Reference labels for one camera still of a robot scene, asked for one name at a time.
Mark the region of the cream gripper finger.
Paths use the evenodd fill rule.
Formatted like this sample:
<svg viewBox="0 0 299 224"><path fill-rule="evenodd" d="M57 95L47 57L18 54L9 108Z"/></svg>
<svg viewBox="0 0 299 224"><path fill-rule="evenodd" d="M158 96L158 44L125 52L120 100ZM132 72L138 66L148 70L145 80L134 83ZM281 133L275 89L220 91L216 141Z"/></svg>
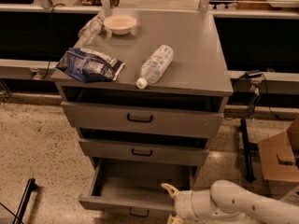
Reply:
<svg viewBox="0 0 299 224"><path fill-rule="evenodd" d="M179 190L176 187L174 187L168 183L162 183L161 187L168 192L168 194L170 195L170 197L173 200L175 200L177 198L177 196L179 195Z"/></svg>

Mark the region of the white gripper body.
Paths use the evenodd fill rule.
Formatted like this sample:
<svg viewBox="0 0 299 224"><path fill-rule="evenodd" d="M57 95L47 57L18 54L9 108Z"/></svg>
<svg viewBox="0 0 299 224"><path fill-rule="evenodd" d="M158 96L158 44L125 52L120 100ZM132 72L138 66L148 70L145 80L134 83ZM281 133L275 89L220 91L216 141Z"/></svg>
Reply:
<svg viewBox="0 0 299 224"><path fill-rule="evenodd" d="M183 190L174 198L177 215L183 220L197 220L200 216L212 217L217 210L210 191Z"/></svg>

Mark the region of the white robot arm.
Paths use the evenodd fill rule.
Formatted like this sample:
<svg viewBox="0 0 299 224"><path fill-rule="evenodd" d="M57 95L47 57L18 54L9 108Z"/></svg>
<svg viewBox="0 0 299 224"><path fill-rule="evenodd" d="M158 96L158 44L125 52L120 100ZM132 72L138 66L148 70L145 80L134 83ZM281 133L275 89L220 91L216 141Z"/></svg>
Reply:
<svg viewBox="0 0 299 224"><path fill-rule="evenodd" d="M299 207L252 193L237 184L218 180L210 189L178 190L162 183L174 201L175 216L167 224L189 224L199 217L235 222L244 216L255 217L264 224L299 224Z"/></svg>

